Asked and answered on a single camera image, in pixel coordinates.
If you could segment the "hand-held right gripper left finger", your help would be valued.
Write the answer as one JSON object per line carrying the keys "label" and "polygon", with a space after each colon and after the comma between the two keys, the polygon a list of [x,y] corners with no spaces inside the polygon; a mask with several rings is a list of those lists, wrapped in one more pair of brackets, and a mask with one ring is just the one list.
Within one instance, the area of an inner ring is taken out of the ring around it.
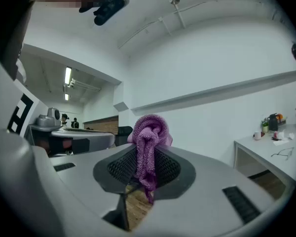
{"label": "hand-held right gripper left finger", "polygon": [[136,170],[136,146],[51,158],[65,186],[102,220],[129,230],[126,187]]}

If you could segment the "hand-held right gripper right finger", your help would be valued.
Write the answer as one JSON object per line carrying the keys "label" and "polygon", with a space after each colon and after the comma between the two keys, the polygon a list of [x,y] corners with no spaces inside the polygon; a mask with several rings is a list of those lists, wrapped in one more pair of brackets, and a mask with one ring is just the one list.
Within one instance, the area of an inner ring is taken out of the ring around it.
{"label": "hand-held right gripper right finger", "polygon": [[273,198],[229,165],[155,147],[158,188],[137,237],[253,237],[276,216]]}

